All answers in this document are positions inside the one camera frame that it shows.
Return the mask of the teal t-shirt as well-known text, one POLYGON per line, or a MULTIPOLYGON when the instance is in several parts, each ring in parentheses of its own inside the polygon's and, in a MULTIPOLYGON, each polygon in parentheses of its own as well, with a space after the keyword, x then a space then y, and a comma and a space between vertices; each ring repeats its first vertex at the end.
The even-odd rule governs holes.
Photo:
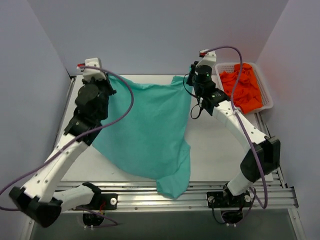
POLYGON ((120 170, 155 180, 157 187, 179 195, 191 175, 190 145, 185 139, 191 97, 183 77, 169 84, 110 83, 108 118, 93 147, 120 170))

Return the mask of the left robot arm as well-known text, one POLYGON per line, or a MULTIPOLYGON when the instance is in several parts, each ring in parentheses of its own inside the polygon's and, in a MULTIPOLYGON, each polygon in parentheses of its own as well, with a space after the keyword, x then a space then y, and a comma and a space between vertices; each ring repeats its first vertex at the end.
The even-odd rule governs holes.
POLYGON ((44 228, 52 225, 64 211, 77 207, 97 209, 103 203, 102 191, 90 182, 57 192, 60 183, 76 159, 93 143, 108 117, 109 97, 116 93, 109 79, 83 80, 75 99, 73 117, 64 129, 45 166, 22 187, 9 192, 18 210, 44 228))

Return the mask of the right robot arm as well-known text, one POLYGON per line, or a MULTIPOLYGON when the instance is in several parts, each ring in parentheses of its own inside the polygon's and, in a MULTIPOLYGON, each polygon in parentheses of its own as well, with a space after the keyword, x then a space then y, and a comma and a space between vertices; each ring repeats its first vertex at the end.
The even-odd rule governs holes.
POLYGON ((230 97, 212 81, 211 66, 195 61, 186 83, 193 87, 200 110, 224 124, 246 151, 239 173, 222 193, 223 203, 232 207, 257 180, 263 180, 280 166, 281 142, 255 128, 241 112, 232 108, 230 97))

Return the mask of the orange t-shirt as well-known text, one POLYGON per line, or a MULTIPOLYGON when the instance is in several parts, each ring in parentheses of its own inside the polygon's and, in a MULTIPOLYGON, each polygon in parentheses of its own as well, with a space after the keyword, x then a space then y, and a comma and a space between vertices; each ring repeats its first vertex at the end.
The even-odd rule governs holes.
MULTIPOLYGON (((228 73, 223 71, 219 74, 224 92, 231 97, 233 87, 236 83, 240 72, 240 64, 234 65, 234 71, 228 73)), ((236 86, 234 97, 234 105, 244 114, 248 114, 253 110, 263 107, 260 88, 258 86, 257 78, 254 74, 252 66, 248 63, 243 63, 242 72, 236 86)))

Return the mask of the white plastic basket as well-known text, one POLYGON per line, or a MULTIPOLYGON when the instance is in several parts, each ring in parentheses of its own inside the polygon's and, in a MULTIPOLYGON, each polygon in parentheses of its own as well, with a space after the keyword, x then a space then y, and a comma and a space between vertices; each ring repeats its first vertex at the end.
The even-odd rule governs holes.
MULTIPOLYGON (((223 88, 223 85, 222 85, 222 82, 221 82, 221 78, 220 78, 220 73, 226 71, 227 73, 232 73, 234 71, 234 65, 235 64, 238 64, 238 63, 235 63, 235 62, 225 62, 225 63, 218 63, 216 66, 215 66, 215 72, 216 72, 216 76, 217 76, 217 85, 218 87, 224 91, 224 88, 223 88)), ((255 109, 249 113, 258 113, 262 110, 266 110, 266 109, 270 109, 273 107, 274 103, 273 103, 273 100, 272 100, 272 97, 269 93, 269 90, 266 86, 266 83, 265 83, 265 79, 261 73, 261 71, 259 70, 258 66, 252 62, 249 62, 247 64, 250 64, 253 68, 253 72, 254 72, 254 75, 256 77, 256 80, 257 80, 257 84, 258 84, 258 87, 260 89, 260 94, 261 94, 261 99, 262 99, 262 104, 263 104, 263 107, 261 108, 258 108, 258 109, 255 109)))

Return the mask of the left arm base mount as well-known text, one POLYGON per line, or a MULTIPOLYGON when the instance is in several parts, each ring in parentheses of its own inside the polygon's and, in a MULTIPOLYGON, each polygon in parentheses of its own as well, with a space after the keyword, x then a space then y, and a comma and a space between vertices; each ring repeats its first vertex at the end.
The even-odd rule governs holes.
MULTIPOLYGON (((78 208, 84 208, 90 211, 98 211, 99 214, 105 215, 105 211, 113 211, 117 209, 118 194, 102 193, 86 205, 80 205, 78 208)), ((104 217, 98 216, 90 211, 86 211, 82 215, 82 221, 88 227, 100 227, 104 221, 104 217)))

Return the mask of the aluminium mounting rail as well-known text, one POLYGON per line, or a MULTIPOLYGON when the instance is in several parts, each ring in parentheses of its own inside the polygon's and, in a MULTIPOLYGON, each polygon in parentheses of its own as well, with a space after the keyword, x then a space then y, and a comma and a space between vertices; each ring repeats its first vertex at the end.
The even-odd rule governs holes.
MULTIPOLYGON (((91 181, 103 193, 117 195, 118 212, 175 212, 208 210, 208 192, 220 192, 223 181, 191 181, 179 195, 160 190, 155 181, 91 181)), ((279 180, 267 184, 267 209, 291 209, 299 206, 293 188, 279 180)))

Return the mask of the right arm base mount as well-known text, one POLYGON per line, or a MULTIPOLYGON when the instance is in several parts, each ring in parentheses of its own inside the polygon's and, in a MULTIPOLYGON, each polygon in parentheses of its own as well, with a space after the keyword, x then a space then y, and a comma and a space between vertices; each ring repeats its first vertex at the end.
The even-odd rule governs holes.
POLYGON ((206 197, 214 220, 227 227, 236 227, 248 214, 244 214, 244 208, 250 210, 255 200, 248 191, 238 196, 228 195, 225 191, 209 191, 206 197))

